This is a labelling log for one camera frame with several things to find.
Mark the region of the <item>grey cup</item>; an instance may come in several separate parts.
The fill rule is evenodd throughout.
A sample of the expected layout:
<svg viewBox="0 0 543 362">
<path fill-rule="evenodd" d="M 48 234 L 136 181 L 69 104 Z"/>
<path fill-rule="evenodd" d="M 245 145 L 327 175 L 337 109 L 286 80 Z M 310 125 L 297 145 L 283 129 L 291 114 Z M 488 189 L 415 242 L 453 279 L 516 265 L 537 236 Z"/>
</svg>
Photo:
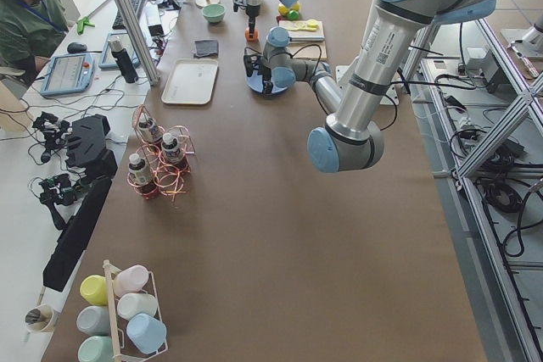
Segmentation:
<svg viewBox="0 0 543 362">
<path fill-rule="evenodd" d="M 110 334 L 108 308 L 87 306 L 77 316 L 76 327 L 88 336 L 108 336 Z"/>
</svg>

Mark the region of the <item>cream serving tray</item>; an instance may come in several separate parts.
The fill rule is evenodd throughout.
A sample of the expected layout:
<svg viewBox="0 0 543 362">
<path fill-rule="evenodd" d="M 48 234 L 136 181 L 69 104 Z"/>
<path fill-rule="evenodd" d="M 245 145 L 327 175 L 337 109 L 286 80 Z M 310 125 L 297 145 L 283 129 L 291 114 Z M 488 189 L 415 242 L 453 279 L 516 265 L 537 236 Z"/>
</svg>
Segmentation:
<svg viewBox="0 0 543 362">
<path fill-rule="evenodd" d="M 180 58 L 174 64 L 162 92 L 169 105 L 205 105 L 210 102 L 219 64 L 210 58 Z"/>
</svg>

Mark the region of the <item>blue teach pendant near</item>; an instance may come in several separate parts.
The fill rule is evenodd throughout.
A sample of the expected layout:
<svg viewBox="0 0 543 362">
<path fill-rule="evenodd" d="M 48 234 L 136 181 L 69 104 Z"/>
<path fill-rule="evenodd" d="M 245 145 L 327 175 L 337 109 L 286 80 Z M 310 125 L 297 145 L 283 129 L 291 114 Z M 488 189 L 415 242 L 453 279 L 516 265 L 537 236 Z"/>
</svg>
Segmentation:
<svg viewBox="0 0 543 362">
<path fill-rule="evenodd" d="M 90 53 L 52 57 L 40 94 L 53 97 L 84 92 L 92 83 L 94 59 Z"/>
</svg>

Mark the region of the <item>blue plate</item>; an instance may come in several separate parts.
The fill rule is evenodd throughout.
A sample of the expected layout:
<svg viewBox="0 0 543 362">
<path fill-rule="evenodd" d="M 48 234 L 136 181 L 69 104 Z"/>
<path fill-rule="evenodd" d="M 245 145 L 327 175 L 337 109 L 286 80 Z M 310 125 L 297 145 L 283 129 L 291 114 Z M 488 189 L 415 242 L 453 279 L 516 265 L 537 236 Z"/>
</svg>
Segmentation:
<svg viewBox="0 0 543 362">
<path fill-rule="evenodd" d="M 271 81 L 264 81 L 263 75 L 254 72 L 246 78 L 248 87 L 253 91 L 265 97 L 279 95 L 288 90 L 287 86 L 276 86 Z"/>
</svg>

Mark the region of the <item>yellow lemon near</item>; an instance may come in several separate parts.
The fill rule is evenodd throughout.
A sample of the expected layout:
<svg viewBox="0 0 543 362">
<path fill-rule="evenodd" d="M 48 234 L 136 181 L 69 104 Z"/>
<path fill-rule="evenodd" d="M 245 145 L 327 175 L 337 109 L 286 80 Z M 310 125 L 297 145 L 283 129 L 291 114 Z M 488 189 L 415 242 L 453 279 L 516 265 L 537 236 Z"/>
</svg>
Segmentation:
<svg viewBox="0 0 543 362">
<path fill-rule="evenodd" d="M 280 3 L 277 7 L 278 13 L 285 19 L 288 19 L 289 14 L 291 12 L 291 8 L 286 7 L 282 3 Z"/>
</svg>

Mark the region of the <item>lemon slice upper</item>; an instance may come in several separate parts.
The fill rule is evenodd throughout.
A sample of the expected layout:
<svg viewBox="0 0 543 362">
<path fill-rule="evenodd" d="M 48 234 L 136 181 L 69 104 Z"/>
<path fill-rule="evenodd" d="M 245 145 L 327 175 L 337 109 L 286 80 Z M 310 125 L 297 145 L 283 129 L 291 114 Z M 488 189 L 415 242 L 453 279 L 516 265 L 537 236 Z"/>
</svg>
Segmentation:
<svg viewBox="0 0 543 362">
<path fill-rule="evenodd" d="M 319 24 L 318 24 L 318 21 L 317 20 L 314 20 L 314 19 L 308 19 L 306 22 L 305 22 L 305 27 L 309 30 L 309 31 L 316 31 L 319 27 Z"/>
</svg>

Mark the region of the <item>grey folded cloth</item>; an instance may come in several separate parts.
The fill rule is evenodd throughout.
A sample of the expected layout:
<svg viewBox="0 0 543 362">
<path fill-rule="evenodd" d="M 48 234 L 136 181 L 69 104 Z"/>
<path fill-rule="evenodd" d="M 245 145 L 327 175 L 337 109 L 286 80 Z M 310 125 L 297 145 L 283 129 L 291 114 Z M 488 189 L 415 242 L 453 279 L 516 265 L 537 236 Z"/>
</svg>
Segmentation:
<svg viewBox="0 0 543 362">
<path fill-rule="evenodd" d="M 214 39 L 197 40 L 194 42 L 193 56 L 195 58 L 215 57 L 219 53 L 219 42 Z"/>
</svg>

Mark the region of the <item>orange fruit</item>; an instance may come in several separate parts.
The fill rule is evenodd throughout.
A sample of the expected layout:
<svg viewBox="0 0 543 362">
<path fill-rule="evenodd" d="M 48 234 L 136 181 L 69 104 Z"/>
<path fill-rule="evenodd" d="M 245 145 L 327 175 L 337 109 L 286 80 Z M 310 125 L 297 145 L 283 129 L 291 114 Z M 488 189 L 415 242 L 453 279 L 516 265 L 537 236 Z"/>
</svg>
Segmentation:
<svg viewBox="0 0 543 362">
<path fill-rule="evenodd" d="M 257 29 L 247 28 L 244 34 L 247 42 L 256 42 L 259 38 L 259 32 Z"/>
</svg>

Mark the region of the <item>mint green bowl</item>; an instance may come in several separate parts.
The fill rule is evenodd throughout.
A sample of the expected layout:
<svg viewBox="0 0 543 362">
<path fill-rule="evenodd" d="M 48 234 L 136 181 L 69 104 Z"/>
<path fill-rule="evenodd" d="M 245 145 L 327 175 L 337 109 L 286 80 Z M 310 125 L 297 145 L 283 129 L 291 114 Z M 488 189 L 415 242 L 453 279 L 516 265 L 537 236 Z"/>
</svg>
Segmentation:
<svg viewBox="0 0 543 362">
<path fill-rule="evenodd" d="M 225 7 L 219 3 L 208 4 L 202 8 L 202 15 L 204 16 L 204 19 L 211 24 L 222 22 L 225 14 Z"/>
</svg>

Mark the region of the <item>black thermos bottle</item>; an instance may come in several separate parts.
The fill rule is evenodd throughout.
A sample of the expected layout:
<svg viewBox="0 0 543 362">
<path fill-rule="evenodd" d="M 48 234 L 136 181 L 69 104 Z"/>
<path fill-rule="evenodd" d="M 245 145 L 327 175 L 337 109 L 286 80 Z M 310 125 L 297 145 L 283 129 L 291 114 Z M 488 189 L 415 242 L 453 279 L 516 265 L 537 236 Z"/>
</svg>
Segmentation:
<svg viewBox="0 0 543 362">
<path fill-rule="evenodd" d="M 118 36 L 111 37 L 108 40 L 108 44 L 111 55 L 120 69 L 120 73 L 125 82 L 129 84 L 135 83 L 138 80 L 138 75 L 132 59 L 126 51 L 126 48 L 122 44 L 120 38 Z"/>
</svg>

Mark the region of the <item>yellow plastic knife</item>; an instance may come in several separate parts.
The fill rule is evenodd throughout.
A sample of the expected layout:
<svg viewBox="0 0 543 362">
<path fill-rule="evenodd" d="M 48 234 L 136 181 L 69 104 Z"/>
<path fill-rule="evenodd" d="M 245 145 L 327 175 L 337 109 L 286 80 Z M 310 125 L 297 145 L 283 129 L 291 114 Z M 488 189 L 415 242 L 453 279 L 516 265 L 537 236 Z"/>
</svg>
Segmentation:
<svg viewBox="0 0 543 362">
<path fill-rule="evenodd" d="M 287 31 L 316 32 L 318 25 L 284 25 Z"/>
</svg>

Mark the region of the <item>dark sauce bottle one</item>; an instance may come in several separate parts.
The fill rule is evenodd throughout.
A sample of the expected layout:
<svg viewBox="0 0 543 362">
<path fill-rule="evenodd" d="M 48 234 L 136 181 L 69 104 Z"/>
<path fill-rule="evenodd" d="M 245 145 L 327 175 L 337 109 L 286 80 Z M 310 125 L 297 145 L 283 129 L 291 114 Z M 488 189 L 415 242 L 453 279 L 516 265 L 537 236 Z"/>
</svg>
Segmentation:
<svg viewBox="0 0 543 362">
<path fill-rule="evenodd" d="M 137 128 L 145 144 L 161 149 L 164 132 L 153 118 L 141 116 L 137 122 Z"/>
</svg>

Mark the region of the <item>wooden cutting board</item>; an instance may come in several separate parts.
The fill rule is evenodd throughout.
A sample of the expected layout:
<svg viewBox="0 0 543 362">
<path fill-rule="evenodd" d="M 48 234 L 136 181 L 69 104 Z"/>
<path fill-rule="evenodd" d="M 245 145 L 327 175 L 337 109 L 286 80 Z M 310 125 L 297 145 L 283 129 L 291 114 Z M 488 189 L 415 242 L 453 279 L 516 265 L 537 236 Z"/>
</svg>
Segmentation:
<svg viewBox="0 0 543 362">
<path fill-rule="evenodd" d="M 280 20 L 279 26 L 284 25 L 305 25 L 306 20 Z M 286 49 L 293 54 L 295 58 L 309 60 L 327 60 L 327 49 L 323 23 L 318 20 L 318 30 L 316 32 L 288 31 L 290 43 Z"/>
</svg>

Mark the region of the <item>yellow cup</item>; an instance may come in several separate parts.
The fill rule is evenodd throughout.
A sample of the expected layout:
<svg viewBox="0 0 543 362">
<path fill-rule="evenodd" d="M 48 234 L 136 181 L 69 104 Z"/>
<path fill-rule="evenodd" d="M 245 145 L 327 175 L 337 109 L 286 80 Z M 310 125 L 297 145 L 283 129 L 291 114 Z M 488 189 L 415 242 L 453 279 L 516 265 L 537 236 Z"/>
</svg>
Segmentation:
<svg viewBox="0 0 543 362">
<path fill-rule="evenodd" d="M 100 275 L 86 277 L 80 285 L 80 295 L 91 305 L 106 306 L 108 293 L 105 277 Z"/>
</svg>

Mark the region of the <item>dark sauce bottle two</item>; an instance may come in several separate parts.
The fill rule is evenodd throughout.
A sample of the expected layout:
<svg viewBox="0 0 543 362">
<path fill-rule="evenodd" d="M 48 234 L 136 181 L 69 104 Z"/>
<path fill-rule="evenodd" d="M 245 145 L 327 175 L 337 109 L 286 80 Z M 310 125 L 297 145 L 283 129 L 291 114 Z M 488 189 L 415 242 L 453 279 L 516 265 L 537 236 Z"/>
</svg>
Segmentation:
<svg viewBox="0 0 543 362">
<path fill-rule="evenodd" d="M 185 148 L 177 136 L 165 132 L 162 136 L 161 151 L 167 164 L 173 165 L 182 174 L 187 174 L 190 171 Z"/>
</svg>

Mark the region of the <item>dark sauce bottle three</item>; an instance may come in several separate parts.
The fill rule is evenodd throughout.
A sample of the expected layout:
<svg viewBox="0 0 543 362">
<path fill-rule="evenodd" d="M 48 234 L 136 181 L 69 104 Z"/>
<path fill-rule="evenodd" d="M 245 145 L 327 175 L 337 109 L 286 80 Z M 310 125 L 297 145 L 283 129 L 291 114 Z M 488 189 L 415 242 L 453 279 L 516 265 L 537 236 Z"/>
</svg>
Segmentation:
<svg viewBox="0 0 543 362">
<path fill-rule="evenodd" d="M 132 153 L 129 156 L 128 171 L 131 185 L 143 198 L 152 199 L 159 195 L 154 173 L 145 158 L 138 153 Z"/>
</svg>

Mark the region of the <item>white cup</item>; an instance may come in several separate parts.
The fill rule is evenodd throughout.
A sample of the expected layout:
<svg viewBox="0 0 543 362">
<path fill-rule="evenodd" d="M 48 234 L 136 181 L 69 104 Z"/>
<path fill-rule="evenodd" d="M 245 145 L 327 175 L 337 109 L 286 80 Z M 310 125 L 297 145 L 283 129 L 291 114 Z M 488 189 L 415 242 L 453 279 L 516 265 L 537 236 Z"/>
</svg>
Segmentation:
<svg viewBox="0 0 543 362">
<path fill-rule="evenodd" d="M 119 299 L 116 309 L 119 317 L 130 320 L 138 314 L 154 317 L 158 306 L 155 296 L 144 292 L 130 292 Z"/>
</svg>

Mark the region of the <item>mint green cup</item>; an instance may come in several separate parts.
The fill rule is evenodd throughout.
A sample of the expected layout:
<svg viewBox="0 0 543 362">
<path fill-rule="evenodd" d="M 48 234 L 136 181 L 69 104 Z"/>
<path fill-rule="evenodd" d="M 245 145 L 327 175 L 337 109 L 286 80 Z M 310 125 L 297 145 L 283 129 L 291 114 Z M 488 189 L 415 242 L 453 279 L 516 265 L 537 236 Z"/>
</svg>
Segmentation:
<svg viewBox="0 0 543 362">
<path fill-rule="evenodd" d="M 79 347 L 77 353 L 80 362 L 111 362 L 114 360 L 113 344 L 109 336 L 92 336 Z"/>
</svg>

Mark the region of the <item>seated person green shirt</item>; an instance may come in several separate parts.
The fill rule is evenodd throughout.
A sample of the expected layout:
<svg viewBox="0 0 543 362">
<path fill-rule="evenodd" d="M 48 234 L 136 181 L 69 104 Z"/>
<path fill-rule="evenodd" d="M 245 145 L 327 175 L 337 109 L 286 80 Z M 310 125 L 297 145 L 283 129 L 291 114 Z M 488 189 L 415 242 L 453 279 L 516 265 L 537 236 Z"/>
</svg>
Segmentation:
<svg viewBox="0 0 543 362">
<path fill-rule="evenodd" d="M 1 60 L 23 70 L 27 85 L 38 77 L 68 30 L 60 0 L 1 0 Z"/>
</svg>

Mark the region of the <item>pink cup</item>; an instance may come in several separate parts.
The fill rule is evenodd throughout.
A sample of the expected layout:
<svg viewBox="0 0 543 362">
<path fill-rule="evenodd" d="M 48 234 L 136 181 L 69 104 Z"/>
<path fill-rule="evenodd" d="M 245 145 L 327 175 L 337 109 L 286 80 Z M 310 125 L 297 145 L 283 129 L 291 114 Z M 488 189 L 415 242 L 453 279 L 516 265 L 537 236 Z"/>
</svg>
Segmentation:
<svg viewBox="0 0 543 362">
<path fill-rule="evenodd" d="M 113 280 L 113 290 L 117 297 L 130 292 L 139 292 L 148 282 L 148 269 L 143 265 L 133 265 L 118 273 Z"/>
</svg>

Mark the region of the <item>blue teach pendant far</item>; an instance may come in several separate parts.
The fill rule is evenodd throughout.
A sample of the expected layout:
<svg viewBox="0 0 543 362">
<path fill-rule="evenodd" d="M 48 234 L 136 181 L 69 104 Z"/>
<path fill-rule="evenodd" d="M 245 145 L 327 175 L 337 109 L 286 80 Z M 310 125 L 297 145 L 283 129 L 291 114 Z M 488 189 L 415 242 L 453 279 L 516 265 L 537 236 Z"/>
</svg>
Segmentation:
<svg viewBox="0 0 543 362">
<path fill-rule="evenodd" d="M 125 50 L 132 60 L 135 67 L 140 65 L 139 58 L 134 50 L 130 37 L 126 31 L 111 32 L 107 35 L 101 56 L 98 62 L 98 67 L 101 70 L 117 70 L 118 64 L 115 61 L 115 54 Z"/>
</svg>

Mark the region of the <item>light blue cup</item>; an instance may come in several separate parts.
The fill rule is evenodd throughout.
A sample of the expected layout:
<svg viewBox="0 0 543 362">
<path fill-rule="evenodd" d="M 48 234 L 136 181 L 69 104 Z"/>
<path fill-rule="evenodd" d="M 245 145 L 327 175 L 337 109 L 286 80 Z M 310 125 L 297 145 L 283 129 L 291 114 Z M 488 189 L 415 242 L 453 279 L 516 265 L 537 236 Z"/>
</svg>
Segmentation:
<svg viewBox="0 0 543 362">
<path fill-rule="evenodd" d="M 141 353 L 152 354 L 165 343 L 167 329 L 161 320 L 140 313 L 128 321 L 126 334 Z"/>
</svg>

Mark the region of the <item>green lime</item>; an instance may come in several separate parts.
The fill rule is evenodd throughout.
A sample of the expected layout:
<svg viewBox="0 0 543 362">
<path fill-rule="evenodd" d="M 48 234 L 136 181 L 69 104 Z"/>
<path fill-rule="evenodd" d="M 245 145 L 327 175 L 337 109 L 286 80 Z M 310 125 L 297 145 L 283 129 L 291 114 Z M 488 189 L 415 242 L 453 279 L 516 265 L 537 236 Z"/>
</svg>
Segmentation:
<svg viewBox="0 0 543 362">
<path fill-rule="evenodd" d="M 299 12 L 297 10 L 289 10 L 286 17 L 290 21 L 298 20 L 299 19 Z"/>
</svg>

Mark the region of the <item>blue teach pendant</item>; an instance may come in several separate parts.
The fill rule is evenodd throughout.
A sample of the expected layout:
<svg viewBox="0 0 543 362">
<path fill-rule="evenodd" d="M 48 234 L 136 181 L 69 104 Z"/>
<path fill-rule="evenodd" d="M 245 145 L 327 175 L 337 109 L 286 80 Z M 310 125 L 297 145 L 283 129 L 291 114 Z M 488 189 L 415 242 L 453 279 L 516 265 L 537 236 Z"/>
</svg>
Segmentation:
<svg viewBox="0 0 543 362">
<path fill-rule="evenodd" d="M 84 92 L 92 83 L 94 59 L 90 53 L 52 57 L 40 94 L 53 97 Z"/>
<path fill-rule="evenodd" d="M 135 67 L 140 65 L 139 58 L 134 50 L 130 37 L 126 31 L 111 32 L 107 35 L 101 56 L 98 62 L 98 67 L 101 70 L 117 70 L 118 64 L 115 61 L 115 54 L 125 50 L 132 60 Z"/>
</svg>

